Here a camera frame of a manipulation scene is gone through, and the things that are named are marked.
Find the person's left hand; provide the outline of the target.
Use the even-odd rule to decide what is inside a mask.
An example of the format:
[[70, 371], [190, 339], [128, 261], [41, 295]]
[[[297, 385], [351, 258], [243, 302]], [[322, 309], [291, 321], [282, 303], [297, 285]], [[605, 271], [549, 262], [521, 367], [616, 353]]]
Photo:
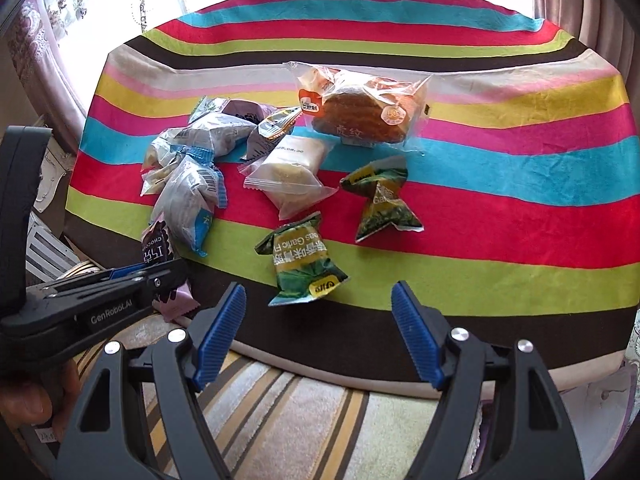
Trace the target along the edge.
[[60, 407], [53, 409], [47, 391], [38, 384], [2, 385], [1, 415], [9, 430], [16, 431], [24, 425], [45, 424], [52, 418], [52, 429], [56, 440], [62, 442], [68, 421], [80, 393], [77, 365], [68, 361], [58, 375], [64, 396]]

